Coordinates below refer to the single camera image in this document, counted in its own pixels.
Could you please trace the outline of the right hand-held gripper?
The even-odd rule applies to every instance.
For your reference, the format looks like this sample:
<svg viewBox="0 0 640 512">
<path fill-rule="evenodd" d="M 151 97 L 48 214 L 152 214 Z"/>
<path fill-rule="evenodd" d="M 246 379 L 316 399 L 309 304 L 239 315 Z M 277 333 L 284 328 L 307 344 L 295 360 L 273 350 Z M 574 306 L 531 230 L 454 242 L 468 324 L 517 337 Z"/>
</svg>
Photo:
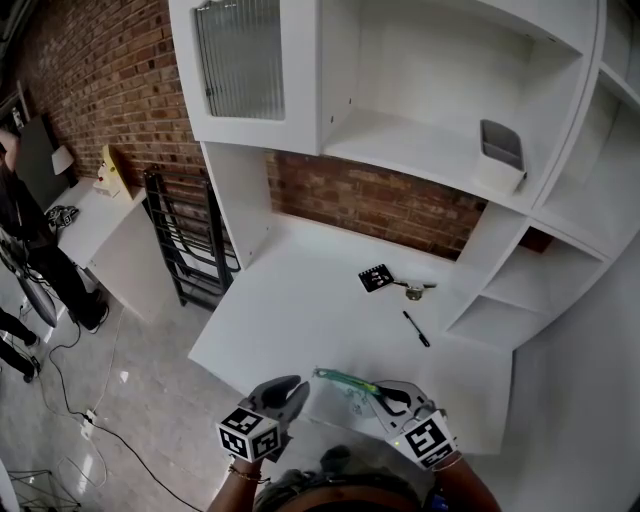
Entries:
<svg viewBox="0 0 640 512">
<path fill-rule="evenodd" d="M 394 424 L 401 415 L 401 412 L 392 407 L 395 401 L 403 403 L 410 411 L 432 410 L 432 400 L 415 384 L 390 381 L 389 394 L 383 386 L 377 385 L 376 388 L 373 409 L 382 423 Z M 457 451 L 443 409 L 435 409 L 424 419 L 411 418 L 386 442 L 424 470 L 433 470 L 437 464 Z"/>
</svg>

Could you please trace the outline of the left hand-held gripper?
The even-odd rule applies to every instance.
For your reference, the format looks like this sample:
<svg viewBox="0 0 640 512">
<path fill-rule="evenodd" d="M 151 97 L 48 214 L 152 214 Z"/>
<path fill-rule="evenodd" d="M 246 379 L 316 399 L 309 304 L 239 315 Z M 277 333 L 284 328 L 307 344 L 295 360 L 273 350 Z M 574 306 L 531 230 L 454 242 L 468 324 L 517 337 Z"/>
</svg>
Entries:
<svg viewBox="0 0 640 512">
<path fill-rule="evenodd" d="M 221 448 L 246 462 L 277 462 L 292 440 L 282 424 L 263 413 L 280 410 L 279 419 L 296 419 L 310 395 L 309 382 L 299 375 L 277 377 L 259 384 L 233 410 L 216 423 Z"/>
</svg>

